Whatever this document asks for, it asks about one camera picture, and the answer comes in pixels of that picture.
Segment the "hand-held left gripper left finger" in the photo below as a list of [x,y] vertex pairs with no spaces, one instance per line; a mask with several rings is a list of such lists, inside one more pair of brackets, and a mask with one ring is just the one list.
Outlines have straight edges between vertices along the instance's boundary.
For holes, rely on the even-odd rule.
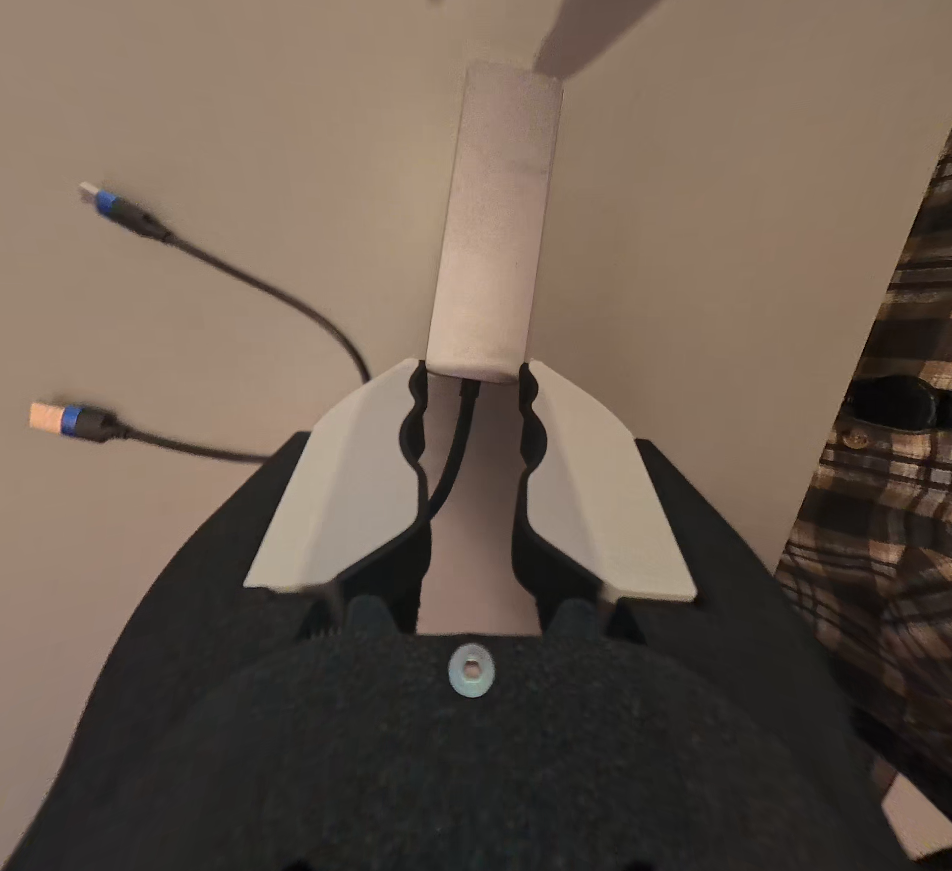
[[421,465],[426,407],[424,363],[407,359],[316,423],[244,588],[328,593],[342,609],[373,596],[402,632],[415,634],[432,556]]

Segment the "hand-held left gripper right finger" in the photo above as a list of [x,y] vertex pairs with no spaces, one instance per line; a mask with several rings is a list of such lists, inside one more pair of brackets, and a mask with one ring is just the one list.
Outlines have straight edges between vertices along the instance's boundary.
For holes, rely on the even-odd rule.
[[696,605],[699,591],[636,437],[543,362],[519,372],[522,419],[511,542],[542,632],[570,602]]

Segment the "dark grey USB hub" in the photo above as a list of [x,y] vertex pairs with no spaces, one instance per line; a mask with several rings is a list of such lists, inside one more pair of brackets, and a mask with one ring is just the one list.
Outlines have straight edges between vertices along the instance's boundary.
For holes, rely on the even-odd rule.
[[496,62],[467,71],[425,365],[461,382],[460,409],[427,514],[446,502],[483,384],[525,361],[557,131],[558,79]]

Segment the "person's plaid shirt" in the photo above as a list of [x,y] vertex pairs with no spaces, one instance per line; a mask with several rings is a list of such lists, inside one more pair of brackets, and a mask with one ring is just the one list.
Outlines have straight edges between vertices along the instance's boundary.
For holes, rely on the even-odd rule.
[[950,817],[951,139],[776,578],[860,737]]

